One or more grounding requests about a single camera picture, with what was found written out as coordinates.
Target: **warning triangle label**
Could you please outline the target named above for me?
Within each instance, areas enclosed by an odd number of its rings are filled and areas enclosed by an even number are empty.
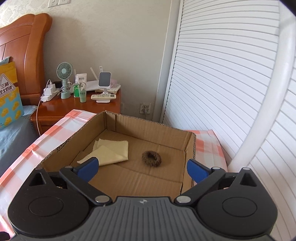
[[[0,78],[0,98],[15,90],[15,86],[10,82],[5,74]]]

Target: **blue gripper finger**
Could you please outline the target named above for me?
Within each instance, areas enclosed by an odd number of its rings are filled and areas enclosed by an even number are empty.
[[[97,174],[99,170],[99,161],[96,157],[91,157],[78,167],[73,169],[73,172],[87,183]]]
[[[196,183],[199,183],[211,174],[211,169],[190,159],[187,162],[187,173]]]

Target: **beige wallpaper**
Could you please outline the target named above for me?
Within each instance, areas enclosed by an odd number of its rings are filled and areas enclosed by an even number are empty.
[[[99,66],[122,85],[124,114],[139,114],[142,102],[154,105],[171,0],[71,0],[47,8],[48,0],[7,0],[0,27],[28,13],[53,17],[44,43],[46,79],[58,80],[60,62],[77,73],[99,73]]]

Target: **small green fan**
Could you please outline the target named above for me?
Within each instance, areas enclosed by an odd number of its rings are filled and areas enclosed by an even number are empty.
[[[57,67],[57,76],[62,80],[62,99],[67,99],[71,96],[70,88],[72,84],[69,81],[69,77],[71,76],[72,72],[73,66],[67,62],[62,62]]]

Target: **small bottle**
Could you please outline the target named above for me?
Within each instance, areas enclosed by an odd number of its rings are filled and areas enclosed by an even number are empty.
[[[78,84],[77,83],[75,83],[75,84],[73,84],[74,85],[74,97],[75,98],[78,98],[79,97],[79,89],[78,89]]]

